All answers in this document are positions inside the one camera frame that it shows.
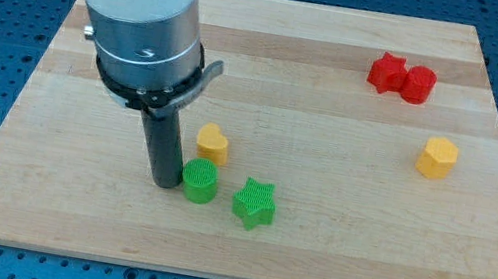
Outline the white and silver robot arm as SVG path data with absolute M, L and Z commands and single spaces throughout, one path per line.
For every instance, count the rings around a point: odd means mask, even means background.
M 198 0 L 85 0 L 97 67 L 131 108 L 167 118 L 222 72 L 204 63 Z

